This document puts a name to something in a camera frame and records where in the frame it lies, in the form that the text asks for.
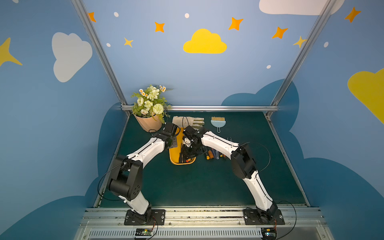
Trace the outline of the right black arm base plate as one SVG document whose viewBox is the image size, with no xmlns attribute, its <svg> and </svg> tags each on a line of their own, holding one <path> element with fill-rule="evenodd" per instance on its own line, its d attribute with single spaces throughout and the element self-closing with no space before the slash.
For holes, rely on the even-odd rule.
<svg viewBox="0 0 384 240">
<path fill-rule="evenodd" d="M 260 209 L 243 209 L 246 225 L 285 225 L 282 212 L 277 209 L 273 215 Z"/>
</svg>

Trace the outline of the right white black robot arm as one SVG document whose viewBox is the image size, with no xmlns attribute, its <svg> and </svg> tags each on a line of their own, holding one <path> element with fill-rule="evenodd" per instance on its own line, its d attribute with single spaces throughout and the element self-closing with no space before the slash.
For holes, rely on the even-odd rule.
<svg viewBox="0 0 384 240">
<path fill-rule="evenodd" d="M 245 182 L 255 200 L 259 221 L 265 225 L 274 221 L 277 204 L 261 181 L 256 160 L 248 144 L 241 145 L 225 140 L 205 128 L 196 130 L 187 127 L 183 134 L 187 146 L 182 148 L 182 157 L 194 158 L 206 153 L 208 148 L 227 156 L 231 160 L 234 174 Z"/>
</svg>

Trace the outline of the yellow plastic storage box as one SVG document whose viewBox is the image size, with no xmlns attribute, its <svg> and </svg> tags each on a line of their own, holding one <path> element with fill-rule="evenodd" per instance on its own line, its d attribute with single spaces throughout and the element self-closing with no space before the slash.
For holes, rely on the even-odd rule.
<svg viewBox="0 0 384 240">
<path fill-rule="evenodd" d="M 178 146 L 176 148 L 169 149 L 171 163 L 174 165 L 178 165 L 178 166 L 189 165 L 189 164 L 194 163 L 196 160 L 196 158 L 188 159 L 185 161 L 182 160 L 181 150 L 182 150 L 182 146 L 184 145 L 183 144 L 183 136 L 184 136 L 183 131 L 184 131 L 184 129 L 181 128 L 180 133 L 177 136 Z"/>
</svg>

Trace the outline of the orange brown handle screwdriver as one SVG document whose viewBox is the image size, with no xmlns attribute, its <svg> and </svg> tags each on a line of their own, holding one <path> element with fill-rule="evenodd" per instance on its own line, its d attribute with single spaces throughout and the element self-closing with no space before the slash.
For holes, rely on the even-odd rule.
<svg viewBox="0 0 384 240">
<path fill-rule="evenodd" d="M 214 159 L 215 158 L 212 150 L 209 150 L 208 154 L 209 154 L 210 159 Z"/>
</svg>

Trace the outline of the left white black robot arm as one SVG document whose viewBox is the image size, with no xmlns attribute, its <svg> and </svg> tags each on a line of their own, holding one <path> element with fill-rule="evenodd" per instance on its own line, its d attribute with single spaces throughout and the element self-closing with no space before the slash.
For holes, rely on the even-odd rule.
<svg viewBox="0 0 384 240">
<path fill-rule="evenodd" d="M 135 152 L 114 160 L 107 181 L 107 189 L 123 200 L 133 213 L 146 218 L 151 212 L 151 207 L 142 194 L 143 170 L 158 154 L 177 146 L 176 137 L 155 134 Z"/>
</svg>

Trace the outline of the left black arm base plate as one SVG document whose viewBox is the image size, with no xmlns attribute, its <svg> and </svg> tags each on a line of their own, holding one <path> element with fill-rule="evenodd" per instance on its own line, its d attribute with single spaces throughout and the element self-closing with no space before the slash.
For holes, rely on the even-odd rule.
<svg viewBox="0 0 384 240">
<path fill-rule="evenodd" d="M 163 226 L 165 224 L 166 210 L 164 209 L 148 209 L 143 215 L 140 215 L 133 210 L 128 210 L 124 225 L 125 226 Z"/>
</svg>

